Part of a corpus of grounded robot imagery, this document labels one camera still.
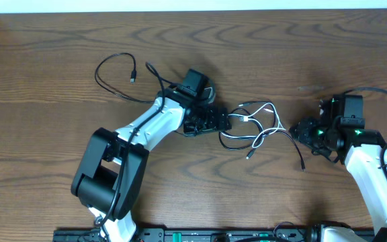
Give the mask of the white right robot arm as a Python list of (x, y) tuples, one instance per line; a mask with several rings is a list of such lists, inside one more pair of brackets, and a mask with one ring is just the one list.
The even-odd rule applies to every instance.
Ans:
[(375, 237), (387, 241), (387, 150), (379, 131), (365, 128), (363, 98), (334, 95), (320, 103), (318, 118), (303, 118), (290, 128), (292, 138), (313, 155), (337, 156), (355, 180), (372, 218)]

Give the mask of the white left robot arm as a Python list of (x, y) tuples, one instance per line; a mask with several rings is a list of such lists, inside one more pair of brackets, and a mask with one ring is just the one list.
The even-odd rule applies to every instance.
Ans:
[(149, 153), (181, 128), (193, 137), (230, 130), (228, 110), (200, 95), (159, 92), (152, 106), (115, 131), (97, 129), (89, 139), (71, 193), (94, 215), (96, 241), (130, 241), (136, 224), (131, 210), (139, 195)]

